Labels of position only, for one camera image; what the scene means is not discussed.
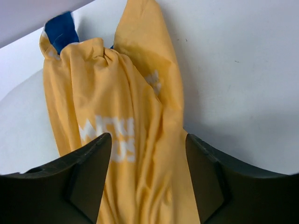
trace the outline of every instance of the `garment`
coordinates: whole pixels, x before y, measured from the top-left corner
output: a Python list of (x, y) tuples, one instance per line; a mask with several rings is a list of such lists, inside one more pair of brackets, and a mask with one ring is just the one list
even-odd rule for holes
[(128, 0), (114, 39), (40, 39), (44, 89), (61, 155), (104, 132), (111, 161), (98, 223), (199, 223), (185, 154), (180, 72), (159, 5)]

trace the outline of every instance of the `crumpled cloth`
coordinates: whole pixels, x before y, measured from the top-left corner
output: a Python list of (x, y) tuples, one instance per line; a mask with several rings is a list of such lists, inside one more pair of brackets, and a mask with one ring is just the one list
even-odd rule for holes
[(114, 49), (101, 38), (70, 39), (59, 39), (71, 42), (59, 53), (55, 37), (41, 35), (44, 90), (60, 155), (112, 135), (98, 223), (199, 223), (182, 82), (159, 5), (128, 0)]

